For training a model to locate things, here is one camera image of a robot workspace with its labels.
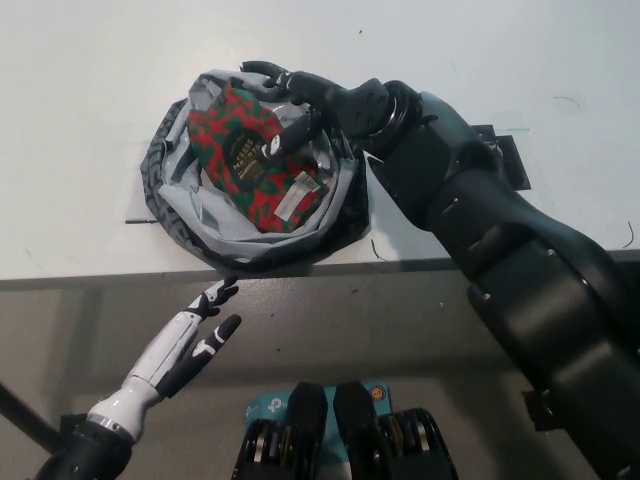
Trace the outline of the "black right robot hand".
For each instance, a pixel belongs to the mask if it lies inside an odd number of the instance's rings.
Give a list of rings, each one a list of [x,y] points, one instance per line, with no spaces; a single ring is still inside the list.
[[[337,128],[348,138],[373,134],[382,128],[393,106],[391,94],[377,79],[346,89],[316,74],[291,72],[266,61],[244,62],[241,71],[264,75],[265,87],[285,94],[293,104],[309,106],[302,118],[262,145],[262,154],[269,160],[295,153],[324,128]]]

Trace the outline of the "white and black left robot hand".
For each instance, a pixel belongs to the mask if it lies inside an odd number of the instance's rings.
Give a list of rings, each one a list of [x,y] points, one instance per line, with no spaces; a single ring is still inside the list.
[[[201,324],[239,290],[228,277],[200,293],[180,310],[147,345],[119,390],[98,402],[87,420],[137,443],[149,409],[175,396],[223,348],[241,324],[233,314],[205,338],[197,340]]]

